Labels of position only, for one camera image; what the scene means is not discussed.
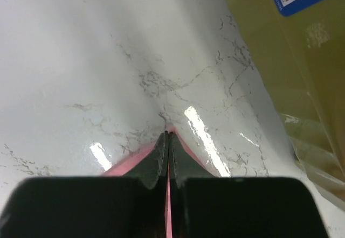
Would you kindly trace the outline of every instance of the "marble countertop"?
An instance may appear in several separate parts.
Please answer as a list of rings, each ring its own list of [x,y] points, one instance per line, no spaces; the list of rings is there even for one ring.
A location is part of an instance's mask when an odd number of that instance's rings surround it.
[[[102,174],[171,124],[217,176],[302,180],[345,237],[224,0],[2,0],[0,13],[0,208],[26,177]]]

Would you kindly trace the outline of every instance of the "black object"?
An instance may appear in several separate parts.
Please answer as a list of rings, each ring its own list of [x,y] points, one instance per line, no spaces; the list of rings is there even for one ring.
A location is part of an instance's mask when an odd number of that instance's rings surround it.
[[[213,177],[167,132],[122,177],[25,180],[3,211],[0,237],[165,237],[168,178],[173,237],[327,237],[300,181]]]

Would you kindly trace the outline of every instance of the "olive green container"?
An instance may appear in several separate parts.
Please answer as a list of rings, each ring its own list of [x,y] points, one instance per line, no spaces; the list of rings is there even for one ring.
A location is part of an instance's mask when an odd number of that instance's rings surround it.
[[[297,164],[345,210],[345,0],[284,17],[273,0],[226,0]]]

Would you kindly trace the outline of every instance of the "white marble surface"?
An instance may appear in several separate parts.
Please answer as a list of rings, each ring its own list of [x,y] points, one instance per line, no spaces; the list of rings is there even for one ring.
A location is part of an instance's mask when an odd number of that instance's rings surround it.
[[[23,178],[101,174],[166,119],[213,174],[301,179],[345,237],[224,0],[1,0],[0,14],[0,208]]]

